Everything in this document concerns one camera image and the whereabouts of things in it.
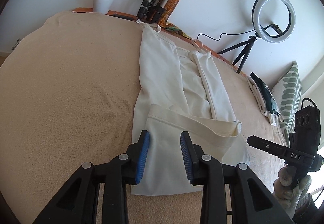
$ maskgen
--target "tripod leg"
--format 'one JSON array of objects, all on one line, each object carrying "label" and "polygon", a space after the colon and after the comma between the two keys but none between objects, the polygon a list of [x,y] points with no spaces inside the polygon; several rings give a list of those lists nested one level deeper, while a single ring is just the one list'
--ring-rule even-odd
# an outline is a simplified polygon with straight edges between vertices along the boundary
[{"label": "tripod leg", "polygon": [[233,61],[233,65],[234,66],[242,58],[242,56],[244,56],[244,54],[246,52],[246,47],[247,47],[247,45],[243,48],[243,50],[241,51],[241,53],[239,53],[239,55],[237,56],[237,58]]},{"label": "tripod leg", "polygon": [[238,48],[238,47],[240,47],[240,46],[243,46],[243,45],[246,45],[246,44],[247,44],[247,41],[244,41],[244,42],[238,43],[237,45],[231,46],[231,47],[229,47],[229,48],[227,48],[227,49],[224,49],[224,50],[218,52],[218,54],[221,55],[221,54],[223,54],[223,53],[226,53],[226,52],[228,52],[228,51],[231,51],[231,50],[233,50],[233,49],[236,49],[236,48]]},{"label": "tripod leg", "polygon": [[246,47],[244,48],[245,49],[245,54],[244,54],[244,57],[243,57],[243,59],[241,61],[240,66],[239,66],[239,68],[238,68],[238,70],[236,72],[237,74],[239,74],[241,72],[242,67],[244,66],[244,63],[245,63],[245,61],[247,59],[247,56],[249,55],[249,53],[251,51],[251,48],[252,48],[252,45],[246,45]]}]

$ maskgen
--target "gloved hand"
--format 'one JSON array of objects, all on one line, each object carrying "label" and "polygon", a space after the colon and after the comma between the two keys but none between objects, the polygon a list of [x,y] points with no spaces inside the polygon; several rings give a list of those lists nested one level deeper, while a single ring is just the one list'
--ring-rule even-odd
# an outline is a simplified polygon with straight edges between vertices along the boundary
[{"label": "gloved hand", "polygon": [[300,208],[307,201],[307,191],[312,183],[311,176],[307,175],[291,190],[295,173],[296,167],[283,167],[278,172],[279,178],[273,182],[273,195],[291,219],[295,215],[296,207]]}]

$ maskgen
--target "blue gripper pad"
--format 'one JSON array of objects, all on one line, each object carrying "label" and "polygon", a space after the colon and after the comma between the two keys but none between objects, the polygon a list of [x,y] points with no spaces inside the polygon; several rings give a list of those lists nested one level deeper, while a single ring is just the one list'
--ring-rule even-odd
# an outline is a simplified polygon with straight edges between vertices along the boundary
[{"label": "blue gripper pad", "polygon": [[150,134],[149,134],[149,132],[146,132],[144,141],[143,141],[143,145],[142,145],[142,149],[141,149],[140,155],[138,157],[138,161],[137,161],[137,170],[136,170],[136,177],[135,177],[137,184],[139,184],[139,182],[141,181],[141,179],[143,177],[149,145],[150,145]]}]

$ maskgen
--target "white cloth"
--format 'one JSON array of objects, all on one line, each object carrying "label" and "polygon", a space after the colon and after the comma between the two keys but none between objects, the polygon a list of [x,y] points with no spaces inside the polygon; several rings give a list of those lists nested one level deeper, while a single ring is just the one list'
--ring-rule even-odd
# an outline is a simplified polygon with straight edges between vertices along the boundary
[{"label": "white cloth", "polygon": [[146,129],[150,146],[143,178],[132,187],[132,194],[169,195],[202,189],[190,185],[186,177],[180,148],[183,131],[189,131],[194,144],[222,163],[249,164],[239,135],[241,123],[236,121],[211,53],[177,48],[149,25],[141,24],[142,89],[134,109],[132,142]]},{"label": "white cloth", "polygon": [[253,93],[253,96],[255,97],[255,100],[257,101],[258,103],[258,106],[259,106],[259,109],[261,111],[261,113],[268,117],[268,120],[270,122],[271,125],[273,126],[278,126],[279,125],[279,120],[283,120],[282,116],[281,115],[277,115],[275,113],[271,113],[270,111],[267,110],[267,107],[266,107],[266,103],[265,103],[265,100],[257,86],[257,84],[255,83],[255,81],[250,78],[250,77],[246,77],[247,79],[247,83],[249,84],[250,86],[250,89]]}]

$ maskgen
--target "pillow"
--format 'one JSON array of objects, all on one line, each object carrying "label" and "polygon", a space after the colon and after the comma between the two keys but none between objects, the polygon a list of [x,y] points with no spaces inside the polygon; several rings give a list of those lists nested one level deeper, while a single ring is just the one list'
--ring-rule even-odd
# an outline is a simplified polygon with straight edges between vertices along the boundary
[{"label": "pillow", "polygon": [[284,121],[279,124],[287,145],[290,147],[289,133],[294,131],[294,116],[301,99],[301,82],[297,62],[293,63],[291,69],[273,87],[272,95],[283,116]]}]

